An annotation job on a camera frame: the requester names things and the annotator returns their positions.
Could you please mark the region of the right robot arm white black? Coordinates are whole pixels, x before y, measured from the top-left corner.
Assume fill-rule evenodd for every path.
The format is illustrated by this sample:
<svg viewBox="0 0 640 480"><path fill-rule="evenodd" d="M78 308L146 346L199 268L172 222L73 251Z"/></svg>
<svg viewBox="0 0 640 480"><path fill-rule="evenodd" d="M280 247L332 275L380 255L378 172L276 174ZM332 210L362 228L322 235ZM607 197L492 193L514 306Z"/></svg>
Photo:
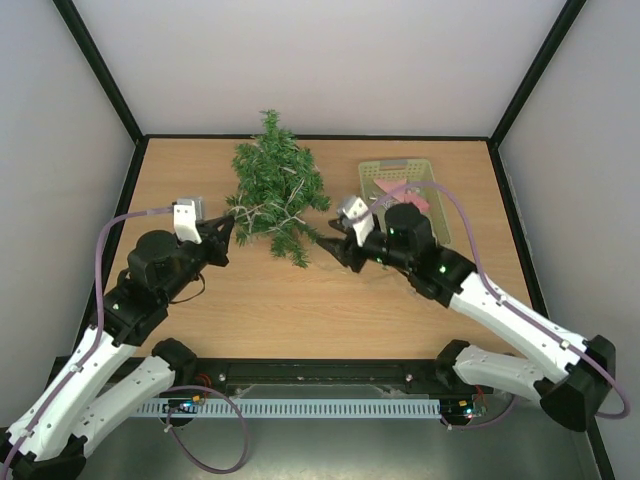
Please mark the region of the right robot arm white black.
<svg viewBox="0 0 640 480"><path fill-rule="evenodd" d="M401 272L426 299L465 315L498 335L519 357L485 351L453 340L436 359L436 379L445 390L489 386L538 404L556 423L586 431L611 391L616 349L601 335L592 339L566 330L507 294L460 253L441 245L430 220L412 204L392 206L382 220L364 212L354 197L330 226L339 238L318 245L358 273L368 261Z"/></svg>

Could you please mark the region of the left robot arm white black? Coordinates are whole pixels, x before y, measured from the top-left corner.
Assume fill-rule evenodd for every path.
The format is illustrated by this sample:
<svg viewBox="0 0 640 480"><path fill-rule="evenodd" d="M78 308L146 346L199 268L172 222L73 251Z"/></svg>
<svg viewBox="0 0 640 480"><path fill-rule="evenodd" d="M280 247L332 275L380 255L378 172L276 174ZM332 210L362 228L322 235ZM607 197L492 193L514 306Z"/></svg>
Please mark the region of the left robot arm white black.
<svg viewBox="0 0 640 480"><path fill-rule="evenodd" d="M112 375L168 316L176 297L207 266L224 267L235 220L175 212L173 231L139 238L79 345L40 398L6 431L1 476L75 479L95 448L146 400L176 386L191 389L197 356L180 341L159 342L111 389Z"/></svg>

